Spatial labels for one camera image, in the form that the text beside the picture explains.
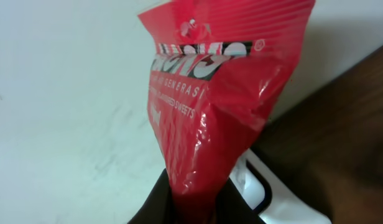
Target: red candy packet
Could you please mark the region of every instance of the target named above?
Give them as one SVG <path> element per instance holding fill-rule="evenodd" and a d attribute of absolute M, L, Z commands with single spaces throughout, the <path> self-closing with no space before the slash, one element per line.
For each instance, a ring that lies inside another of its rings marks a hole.
<path fill-rule="evenodd" d="M 148 113 L 182 222 L 209 217 L 296 67 L 314 0 L 174 0 L 139 14 L 155 41 Z"/>

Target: candy wrapper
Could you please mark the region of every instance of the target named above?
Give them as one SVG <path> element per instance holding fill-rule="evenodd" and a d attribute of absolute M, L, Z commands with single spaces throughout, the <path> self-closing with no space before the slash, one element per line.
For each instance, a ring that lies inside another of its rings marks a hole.
<path fill-rule="evenodd" d="M 314 0 L 174 0 L 139 18 L 154 38 L 149 120 L 180 222 L 202 223 L 300 58 Z"/>

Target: wooden surface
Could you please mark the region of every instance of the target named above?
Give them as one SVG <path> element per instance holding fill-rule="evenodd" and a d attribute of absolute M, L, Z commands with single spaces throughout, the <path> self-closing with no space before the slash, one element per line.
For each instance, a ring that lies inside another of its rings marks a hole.
<path fill-rule="evenodd" d="M 266 127 L 254 150 L 333 223 L 383 224 L 383 47 Z"/>

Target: circular symbol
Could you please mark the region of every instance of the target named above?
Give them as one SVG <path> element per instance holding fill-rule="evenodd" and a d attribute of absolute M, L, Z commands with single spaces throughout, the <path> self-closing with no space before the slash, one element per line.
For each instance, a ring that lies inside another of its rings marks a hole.
<path fill-rule="evenodd" d="M 254 44 L 254 49 L 256 51 L 261 51 L 264 47 L 265 47 L 265 40 L 264 39 L 259 39 Z"/>

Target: white wall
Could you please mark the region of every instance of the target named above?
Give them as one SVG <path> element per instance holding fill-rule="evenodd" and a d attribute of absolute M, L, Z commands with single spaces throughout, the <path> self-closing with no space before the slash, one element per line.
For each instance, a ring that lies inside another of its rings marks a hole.
<path fill-rule="evenodd" d="M 124 223 L 142 205 L 164 168 L 136 17 L 152 2 L 0 0 L 0 224 Z M 382 44 L 383 0 L 319 0 L 274 116 Z"/>

